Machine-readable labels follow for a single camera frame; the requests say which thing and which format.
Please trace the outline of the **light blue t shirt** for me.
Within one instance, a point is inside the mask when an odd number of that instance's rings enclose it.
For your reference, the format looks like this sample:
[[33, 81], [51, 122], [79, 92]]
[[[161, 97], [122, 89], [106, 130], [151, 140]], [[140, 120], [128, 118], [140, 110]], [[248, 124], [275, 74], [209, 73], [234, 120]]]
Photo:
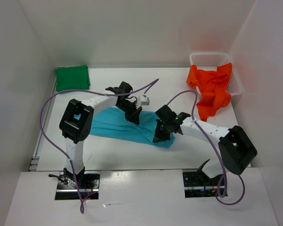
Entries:
[[153, 111], [141, 111], [140, 124], [136, 125], [127, 121], [120, 109], [110, 107], [93, 117], [90, 135], [170, 148], [175, 142], [174, 135], [170, 140], [153, 143], [157, 119]]

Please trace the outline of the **green t shirt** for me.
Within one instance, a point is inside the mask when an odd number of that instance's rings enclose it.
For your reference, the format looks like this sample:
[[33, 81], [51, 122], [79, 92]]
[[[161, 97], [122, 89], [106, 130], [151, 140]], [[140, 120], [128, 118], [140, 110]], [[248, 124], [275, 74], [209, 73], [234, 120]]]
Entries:
[[90, 78], [88, 66], [60, 67], [55, 69], [56, 91], [70, 89], [88, 90], [90, 88]]

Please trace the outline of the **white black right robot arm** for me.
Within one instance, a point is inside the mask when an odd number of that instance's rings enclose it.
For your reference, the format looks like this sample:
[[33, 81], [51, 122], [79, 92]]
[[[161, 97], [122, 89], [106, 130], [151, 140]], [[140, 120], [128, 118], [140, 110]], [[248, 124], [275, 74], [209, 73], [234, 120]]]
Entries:
[[178, 133], [206, 141], [217, 152], [217, 160], [208, 160], [200, 166], [197, 179], [202, 185], [208, 185], [216, 176], [227, 172], [241, 175], [258, 154], [240, 126], [219, 127], [199, 121], [188, 113], [176, 114], [167, 105], [159, 108], [155, 114], [158, 119], [154, 143], [167, 141], [171, 134]]

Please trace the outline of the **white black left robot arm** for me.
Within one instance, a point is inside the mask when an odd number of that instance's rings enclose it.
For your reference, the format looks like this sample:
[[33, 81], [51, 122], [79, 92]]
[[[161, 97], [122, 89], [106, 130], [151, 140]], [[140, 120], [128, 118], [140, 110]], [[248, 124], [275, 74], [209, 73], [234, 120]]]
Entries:
[[66, 144], [67, 158], [71, 160], [66, 162], [63, 169], [65, 183], [73, 188], [80, 188], [84, 184], [83, 144], [90, 134], [95, 115], [116, 106], [125, 113], [127, 121], [140, 124], [141, 104], [137, 100], [128, 100], [132, 90], [132, 86], [123, 81], [119, 87], [106, 88], [102, 95], [84, 101], [69, 101], [59, 124]]

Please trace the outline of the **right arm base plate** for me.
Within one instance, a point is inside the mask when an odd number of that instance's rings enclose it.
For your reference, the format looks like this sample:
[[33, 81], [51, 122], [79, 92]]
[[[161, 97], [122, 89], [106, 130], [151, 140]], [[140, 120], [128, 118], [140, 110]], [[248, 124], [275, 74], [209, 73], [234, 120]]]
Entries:
[[185, 198], [214, 197], [221, 175], [206, 178], [196, 170], [183, 171], [183, 185]]

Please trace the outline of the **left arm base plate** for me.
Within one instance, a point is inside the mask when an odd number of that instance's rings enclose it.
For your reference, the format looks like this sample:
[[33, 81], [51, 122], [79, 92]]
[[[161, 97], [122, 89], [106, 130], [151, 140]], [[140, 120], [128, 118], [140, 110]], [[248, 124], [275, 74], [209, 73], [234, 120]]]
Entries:
[[[63, 172], [59, 174], [49, 174], [49, 177], [56, 178], [57, 188], [55, 200], [79, 200], [79, 195], [74, 181], [66, 179]], [[99, 198], [100, 172], [86, 171], [79, 185], [82, 199], [97, 200]]]

